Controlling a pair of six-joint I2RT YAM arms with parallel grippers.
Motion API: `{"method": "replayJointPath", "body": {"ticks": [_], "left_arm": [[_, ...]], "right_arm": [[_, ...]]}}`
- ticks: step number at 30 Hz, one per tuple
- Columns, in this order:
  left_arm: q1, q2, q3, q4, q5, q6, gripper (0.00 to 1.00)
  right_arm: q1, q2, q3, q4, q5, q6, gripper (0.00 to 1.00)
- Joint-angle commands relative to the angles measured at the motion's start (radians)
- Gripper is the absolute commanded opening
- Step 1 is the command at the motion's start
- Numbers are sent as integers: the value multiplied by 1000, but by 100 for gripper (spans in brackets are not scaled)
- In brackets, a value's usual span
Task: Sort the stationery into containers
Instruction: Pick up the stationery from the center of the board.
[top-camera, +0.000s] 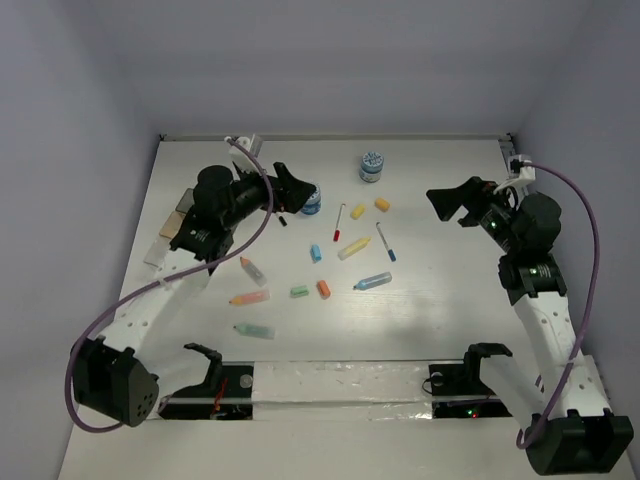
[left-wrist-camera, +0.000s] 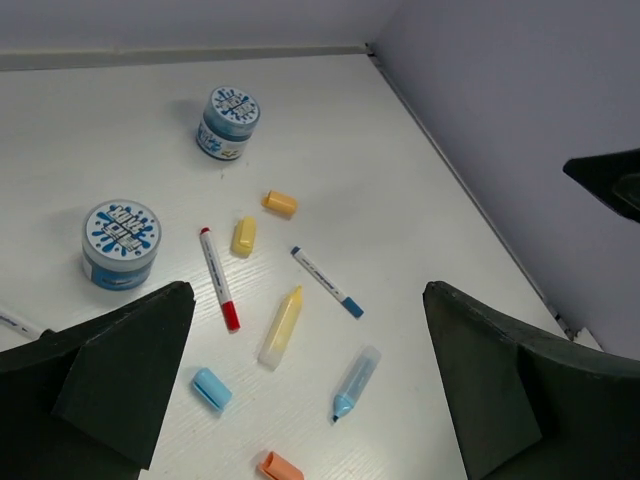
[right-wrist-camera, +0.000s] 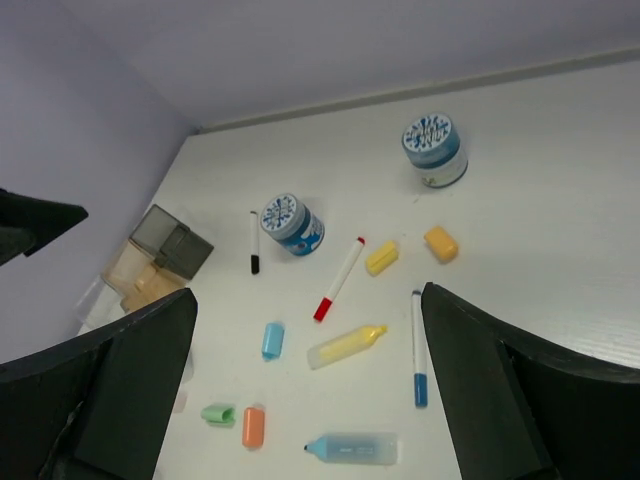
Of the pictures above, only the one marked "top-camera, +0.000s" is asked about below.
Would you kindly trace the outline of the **red cap marker pen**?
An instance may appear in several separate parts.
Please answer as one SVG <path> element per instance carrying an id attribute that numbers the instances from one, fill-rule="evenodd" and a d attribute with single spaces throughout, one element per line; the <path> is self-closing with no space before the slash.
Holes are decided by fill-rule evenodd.
<path id="1" fill-rule="evenodd" d="M 335 223 L 335 229 L 334 229 L 334 234 L 333 234 L 333 242 L 338 242 L 340 235 L 341 235 L 341 220 L 342 220 L 342 216 L 343 216 L 343 212 L 345 209 L 346 204 L 345 203 L 341 203 L 339 210 L 338 210 L 338 214 L 337 214 L 337 218 L 336 218 L 336 223 Z"/>

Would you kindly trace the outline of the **blue cap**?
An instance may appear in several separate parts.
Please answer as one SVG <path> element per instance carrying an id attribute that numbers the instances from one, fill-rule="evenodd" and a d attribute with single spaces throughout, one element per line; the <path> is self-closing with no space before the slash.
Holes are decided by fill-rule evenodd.
<path id="1" fill-rule="evenodd" d="M 320 247 L 317 244 L 313 244 L 311 246 L 310 255 L 314 263 L 318 263 L 322 260 L 322 253 Z"/>

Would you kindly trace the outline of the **blue cap marker pen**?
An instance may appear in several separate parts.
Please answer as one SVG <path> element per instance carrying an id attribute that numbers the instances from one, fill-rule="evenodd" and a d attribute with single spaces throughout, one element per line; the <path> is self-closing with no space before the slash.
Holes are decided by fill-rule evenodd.
<path id="1" fill-rule="evenodd" d="M 382 226 L 381 226 L 381 222 L 376 222 L 376 230 L 380 236 L 380 239 L 383 243 L 384 249 L 386 251 L 386 253 L 389 256 L 389 259 L 391 262 L 396 262 L 397 261 L 397 257 L 395 255 L 395 252 L 393 250 L 393 248 L 390 246 L 388 240 L 385 237 L 385 234 L 383 232 Z"/>

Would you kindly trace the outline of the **yellow pencil-shaped highlighter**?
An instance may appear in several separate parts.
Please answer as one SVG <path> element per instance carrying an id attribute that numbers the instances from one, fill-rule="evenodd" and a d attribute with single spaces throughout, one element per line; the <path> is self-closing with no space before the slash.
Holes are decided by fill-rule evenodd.
<path id="1" fill-rule="evenodd" d="M 352 242 L 351 244 L 349 244 L 348 246 L 344 247 L 343 249 L 341 249 L 338 252 L 338 258 L 341 261 L 344 261 L 347 258 L 350 258 L 351 256 L 355 255 L 356 253 L 360 252 L 365 247 L 367 247 L 368 244 L 370 243 L 370 241 L 371 241 L 370 237 L 362 237 L 362 238 Z"/>

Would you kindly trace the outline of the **blue pencil-shaped highlighter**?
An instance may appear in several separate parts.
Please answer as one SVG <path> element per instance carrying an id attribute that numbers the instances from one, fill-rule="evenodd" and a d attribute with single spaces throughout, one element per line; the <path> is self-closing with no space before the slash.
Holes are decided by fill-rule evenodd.
<path id="1" fill-rule="evenodd" d="M 390 272 L 383 272 L 377 275 L 373 275 L 359 280 L 354 286 L 354 290 L 366 291 L 372 288 L 376 288 L 381 285 L 388 284 L 392 281 L 393 277 Z"/>

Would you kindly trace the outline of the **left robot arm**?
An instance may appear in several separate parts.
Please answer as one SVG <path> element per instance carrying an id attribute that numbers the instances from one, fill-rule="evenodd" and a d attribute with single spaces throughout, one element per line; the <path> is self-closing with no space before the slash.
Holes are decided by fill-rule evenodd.
<path id="1" fill-rule="evenodd" d="M 65 401 L 74 423 L 89 433 L 136 427 L 169 387 L 149 355 L 149 339 L 204 290 L 217 266 L 238 254 L 233 235 L 257 210 L 298 213 L 314 194 L 284 163 L 275 173 L 239 166 L 201 170 L 193 203 L 169 242 L 164 270 L 150 284 L 107 309 L 76 341 L 65 374 Z"/>

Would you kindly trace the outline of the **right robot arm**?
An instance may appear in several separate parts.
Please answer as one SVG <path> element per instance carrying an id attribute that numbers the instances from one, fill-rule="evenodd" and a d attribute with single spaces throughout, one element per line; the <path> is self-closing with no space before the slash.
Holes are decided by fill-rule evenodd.
<path id="1" fill-rule="evenodd" d="M 463 227 L 481 227 L 503 250 L 498 273 L 533 348 L 540 384 L 503 344 L 471 345 L 460 368 L 470 391 L 487 388 L 518 422 L 517 446 L 542 476 L 610 472 L 634 438 L 630 419 L 614 414 L 581 353 L 583 335 L 569 315 L 567 288 L 551 249 L 561 208 L 542 193 L 512 206 L 505 187 L 472 177 L 426 193 L 438 218 L 459 209 Z"/>

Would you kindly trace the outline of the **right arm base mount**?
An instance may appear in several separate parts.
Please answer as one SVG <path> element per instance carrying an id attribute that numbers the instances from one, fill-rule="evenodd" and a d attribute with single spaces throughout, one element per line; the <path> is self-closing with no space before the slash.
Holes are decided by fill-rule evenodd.
<path id="1" fill-rule="evenodd" d="M 494 355 L 512 357 L 503 344 L 477 343 L 460 361 L 429 365 L 422 390 L 431 397 L 435 419 L 507 418 L 511 414 L 494 392 L 480 380 L 481 361 Z"/>

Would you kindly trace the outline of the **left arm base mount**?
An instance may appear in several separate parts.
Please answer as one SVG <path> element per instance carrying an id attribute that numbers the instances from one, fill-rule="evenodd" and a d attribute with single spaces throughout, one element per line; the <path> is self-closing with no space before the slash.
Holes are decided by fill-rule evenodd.
<path id="1" fill-rule="evenodd" d="M 208 347 L 189 343 L 185 349 L 209 362 L 204 379 L 165 397 L 157 413 L 164 420 L 251 420 L 253 418 L 253 363 L 225 363 Z"/>

